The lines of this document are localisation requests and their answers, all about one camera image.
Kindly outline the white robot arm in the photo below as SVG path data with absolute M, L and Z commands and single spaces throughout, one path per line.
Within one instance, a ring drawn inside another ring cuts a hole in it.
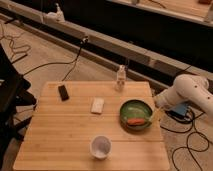
M 155 106 L 166 111 L 190 101 L 213 119 L 213 94 L 208 90 L 209 81 L 198 75 L 181 74 L 173 85 L 153 97 Z

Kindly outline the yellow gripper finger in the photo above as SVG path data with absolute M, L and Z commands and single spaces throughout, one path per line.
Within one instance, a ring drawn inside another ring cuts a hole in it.
M 152 116 L 149 119 L 150 122 L 154 122 L 159 119 L 160 110 L 161 110 L 161 108 L 158 108 L 153 112 Z

